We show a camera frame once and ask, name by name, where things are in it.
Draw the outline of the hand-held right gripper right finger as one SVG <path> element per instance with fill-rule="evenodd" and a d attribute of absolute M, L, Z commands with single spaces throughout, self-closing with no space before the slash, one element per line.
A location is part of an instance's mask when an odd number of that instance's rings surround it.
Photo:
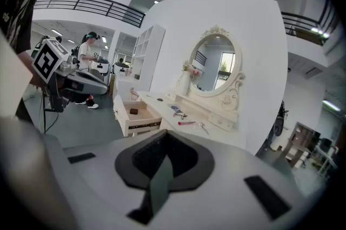
<path fill-rule="evenodd" d="M 193 191 L 211 176 L 214 156 L 206 147 L 174 131 L 167 131 L 165 149 L 173 172 L 168 191 Z"/>

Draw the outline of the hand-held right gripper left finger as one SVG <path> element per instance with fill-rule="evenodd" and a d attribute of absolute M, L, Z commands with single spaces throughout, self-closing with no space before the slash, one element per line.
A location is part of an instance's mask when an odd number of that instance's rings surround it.
<path fill-rule="evenodd" d="M 167 155 L 166 134 L 166 130 L 161 130 L 119 153 L 115 170 L 127 186 L 137 189 L 149 186 Z"/>

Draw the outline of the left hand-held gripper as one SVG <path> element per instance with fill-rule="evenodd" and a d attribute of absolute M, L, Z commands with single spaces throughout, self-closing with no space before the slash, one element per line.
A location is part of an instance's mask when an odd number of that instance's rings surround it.
<path fill-rule="evenodd" d="M 77 70 L 77 58 L 53 37 L 43 37 L 35 46 L 32 67 L 43 81 L 43 94 L 50 107 L 62 113 L 74 93 L 105 94 L 108 87 L 96 76 Z"/>

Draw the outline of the brown wooden shelf unit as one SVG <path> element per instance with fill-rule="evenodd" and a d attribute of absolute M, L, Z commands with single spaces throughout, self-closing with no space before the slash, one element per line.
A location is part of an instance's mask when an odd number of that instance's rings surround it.
<path fill-rule="evenodd" d="M 301 167 L 320 140 L 321 134 L 299 122 L 296 123 L 281 156 L 291 169 Z"/>

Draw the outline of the black metal railing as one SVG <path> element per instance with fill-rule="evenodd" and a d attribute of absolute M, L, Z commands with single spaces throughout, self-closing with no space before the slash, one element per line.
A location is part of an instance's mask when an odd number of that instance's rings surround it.
<path fill-rule="evenodd" d="M 35 9 L 77 10 L 125 22 L 140 28 L 145 13 L 113 0 L 37 0 Z"/>
<path fill-rule="evenodd" d="M 323 46 L 339 24 L 338 13 L 331 0 L 325 0 L 318 20 L 289 12 L 281 12 L 285 33 Z"/>

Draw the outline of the person's left forearm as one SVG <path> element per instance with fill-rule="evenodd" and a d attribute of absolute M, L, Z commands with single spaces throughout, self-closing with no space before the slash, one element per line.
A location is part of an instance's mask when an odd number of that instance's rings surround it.
<path fill-rule="evenodd" d="M 32 73 L 30 84 L 39 88 L 44 88 L 43 79 L 39 76 L 39 74 L 35 71 L 34 67 L 32 66 L 33 58 L 26 51 L 18 53 L 17 56 L 26 66 L 26 68 Z"/>

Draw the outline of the white shelving unit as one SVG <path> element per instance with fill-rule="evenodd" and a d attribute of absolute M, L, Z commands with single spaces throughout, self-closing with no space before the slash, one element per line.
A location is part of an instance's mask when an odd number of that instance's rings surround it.
<path fill-rule="evenodd" d="M 154 24 L 138 36 L 131 60 L 135 91 L 150 90 L 164 34 L 165 29 Z"/>

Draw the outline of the oval white framed mirror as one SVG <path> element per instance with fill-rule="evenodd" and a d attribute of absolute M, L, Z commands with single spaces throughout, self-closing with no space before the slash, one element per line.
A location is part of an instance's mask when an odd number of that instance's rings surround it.
<path fill-rule="evenodd" d="M 192 50 L 193 69 L 188 95 L 202 104 L 235 112 L 242 85 L 242 50 L 226 29 L 214 25 L 204 31 Z"/>

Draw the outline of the pink and white flowers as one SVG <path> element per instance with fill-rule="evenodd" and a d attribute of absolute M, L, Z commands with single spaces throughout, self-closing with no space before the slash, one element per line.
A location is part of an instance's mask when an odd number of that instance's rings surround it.
<path fill-rule="evenodd" d="M 202 75 L 201 71 L 197 68 L 194 68 L 194 66 L 190 64 L 188 60 L 185 60 L 183 62 L 182 71 L 190 73 L 191 76 L 199 77 Z"/>

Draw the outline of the white rounded machine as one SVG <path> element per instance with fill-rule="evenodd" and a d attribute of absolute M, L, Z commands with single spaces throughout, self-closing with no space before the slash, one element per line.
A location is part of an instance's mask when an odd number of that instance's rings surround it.
<path fill-rule="evenodd" d="M 129 69 L 129 66 L 125 63 L 116 62 L 113 65 L 113 73 L 118 76 L 124 76 L 125 72 Z"/>

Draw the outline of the white ribbed vase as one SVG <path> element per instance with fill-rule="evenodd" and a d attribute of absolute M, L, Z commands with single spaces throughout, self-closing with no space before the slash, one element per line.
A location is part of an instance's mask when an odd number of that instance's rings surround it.
<path fill-rule="evenodd" d="M 188 88 L 190 85 L 190 72 L 183 71 L 180 78 L 176 83 L 176 93 L 181 96 L 185 96 L 187 94 Z"/>

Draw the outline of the wooden drawer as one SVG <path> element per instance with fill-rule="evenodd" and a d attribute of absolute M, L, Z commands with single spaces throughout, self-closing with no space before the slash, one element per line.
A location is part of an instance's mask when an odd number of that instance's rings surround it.
<path fill-rule="evenodd" d="M 138 114 L 130 114 L 130 109 L 138 109 Z M 158 130 L 162 117 L 143 101 L 114 98 L 114 115 L 125 137 L 142 132 Z"/>

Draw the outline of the white dressing table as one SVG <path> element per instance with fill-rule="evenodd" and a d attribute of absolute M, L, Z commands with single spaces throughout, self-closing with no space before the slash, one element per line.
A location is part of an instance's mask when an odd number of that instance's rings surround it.
<path fill-rule="evenodd" d="M 139 91 L 138 95 L 139 99 L 137 101 L 145 102 L 162 117 L 159 130 L 174 130 L 177 132 L 183 132 L 210 140 L 215 140 L 220 143 L 233 145 L 242 149 L 245 148 L 245 138 L 242 137 L 238 130 L 234 129 L 233 127 L 230 132 L 227 132 L 215 126 L 208 121 L 211 111 L 188 100 L 186 97 L 177 96 L 176 100 L 172 101 L 164 95 L 152 92 Z M 181 120 L 180 117 L 174 117 L 173 114 L 175 111 L 171 109 L 169 105 L 179 106 L 181 112 L 185 113 L 187 117 L 184 118 L 184 120 Z M 181 126 L 178 125 L 179 121 L 195 121 L 196 123 Z M 205 124 L 205 128 L 209 132 L 209 135 L 207 135 L 203 129 L 200 128 L 200 126 L 197 124 L 198 122 L 203 122 Z"/>

